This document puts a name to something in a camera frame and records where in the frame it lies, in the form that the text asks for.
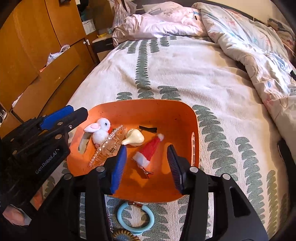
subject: pink inner ear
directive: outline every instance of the pink inner ear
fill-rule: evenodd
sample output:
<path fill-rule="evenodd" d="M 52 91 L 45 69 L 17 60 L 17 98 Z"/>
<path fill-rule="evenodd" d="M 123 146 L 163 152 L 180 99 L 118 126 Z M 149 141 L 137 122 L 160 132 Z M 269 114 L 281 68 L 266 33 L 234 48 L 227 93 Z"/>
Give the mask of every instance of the pink inner ear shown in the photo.
<path fill-rule="evenodd" d="M 93 129 L 100 129 L 101 126 L 98 123 L 93 123 L 93 124 L 91 124 L 91 128 L 93 128 Z"/>

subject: white plastic bag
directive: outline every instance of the white plastic bag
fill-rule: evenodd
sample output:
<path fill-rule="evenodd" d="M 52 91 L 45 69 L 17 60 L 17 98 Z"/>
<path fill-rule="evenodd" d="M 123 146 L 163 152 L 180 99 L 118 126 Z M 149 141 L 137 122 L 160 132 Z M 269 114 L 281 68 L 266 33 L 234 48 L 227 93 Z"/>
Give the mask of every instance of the white plastic bag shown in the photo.
<path fill-rule="evenodd" d="M 133 3 L 131 0 L 124 0 L 124 3 L 126 4 L 126 11 L 130 16 L 136 13 L 137 4 Z"/>
<path fill-rule="evenodd" d="M 61 48 L 61 51 L 59 51 L 58 53 L 53 53 L 53 54 L 50 53 L 47 58 L 46 66 L 48 66 L 52 61 L 54 61 L 57 57 L 59 57 L 62 53 L 64 53 L 69 48 L 70 48 L 70 45 L 64 45 Z"/>
<path fill-rule="evenodd" d="M 121 0 L 115 0 L 114 2 L 115 16 L 113 20 L 112 29 L 124 23 L 126 17 L 130 16 L 124 9 Z"/>

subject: white pom-pom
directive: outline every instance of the white pom-pom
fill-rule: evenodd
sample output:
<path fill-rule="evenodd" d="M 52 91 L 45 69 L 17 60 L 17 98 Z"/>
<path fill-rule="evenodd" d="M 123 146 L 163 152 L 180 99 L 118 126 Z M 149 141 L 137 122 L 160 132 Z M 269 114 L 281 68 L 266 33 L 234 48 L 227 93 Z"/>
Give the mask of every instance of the white pom-pom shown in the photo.
<path fill-rule="evenodd" d="M 163 134 L 160 134 L 160 133 L 157 134 L 157 136 L 158 136 L 158 138 L 159 138 L 160 141 L 163 141 L 163 138 L 165 137 Z"/>

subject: santa hat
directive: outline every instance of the santa hat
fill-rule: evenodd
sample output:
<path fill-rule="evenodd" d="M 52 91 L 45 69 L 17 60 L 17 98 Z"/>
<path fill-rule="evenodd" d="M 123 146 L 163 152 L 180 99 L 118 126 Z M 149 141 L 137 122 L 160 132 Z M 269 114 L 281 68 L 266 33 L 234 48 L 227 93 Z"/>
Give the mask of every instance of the santa hat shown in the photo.
<path fill-rule="evenodd" d="M 149 141 L 140 151 L 138 151 L 134 156 L 133 160 L 141 167 L 147 167 L 150 163 L 150 159 L 155 153 L 158 143 L 164 138 L 163 134 L 157 134 L 151 141 Z"/>

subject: bed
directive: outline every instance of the bed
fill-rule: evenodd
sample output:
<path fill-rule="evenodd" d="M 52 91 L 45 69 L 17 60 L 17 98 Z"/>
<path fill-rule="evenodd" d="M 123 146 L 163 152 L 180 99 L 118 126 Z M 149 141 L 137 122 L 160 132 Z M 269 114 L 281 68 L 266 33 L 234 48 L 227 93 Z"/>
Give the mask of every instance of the bed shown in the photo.
<path fill-rule="evenodd" d="M 276 237 L 294 201 L 282 158 L 286 153 L 279 152 L 278 143 L 283 136 L 295 160 L 295 95 L 284 95 L 285 88 L 292 91 L 296 87 L 290 76 L 295 68 L 271 28 L 238 10 L 195 2 L 184 1 L 190 9 L 181 12 L 176 12 L 180 8 L 164 10 L 161 19 L 157 19 L 159 14 L 149 19 L 146 15 L 130 17 L 113 35 L 117 47 L 90 73 L 68 104 L 89 110 L 101 103 L 130 99 L 186 103 L 196 112 L 199 124 L 199 167 L 211 175 L 229 173 L 250 200 L 269 238 Z M 173 24 L 165 25 L 168 19 Z M 180 19 L 185 27 L 180 26 Z M 146 32 L 136 29 L 140 22 L 153 23 L 158 31 L 147 30 L 146 25 Z M 279 89 L 274 99 L 273 91 Z M 63 162 L 43 185 L 45 196 L 67 172 Z M 116 211 L 123 200 L 105 199 L 113 228 L 120 228 Z M 187 196 L 146 204 L 155 215 L 155 225 L 140 239 L 179 240 L 187 204 Z M 83 193 L 80 205 L 80 235 L 86 238 Z M 132 226 L 147 222 L 144 213 L 132 208 L 123 218 Z M 213 233 L 213 219 L 210 195 L 207 238 Z"/>

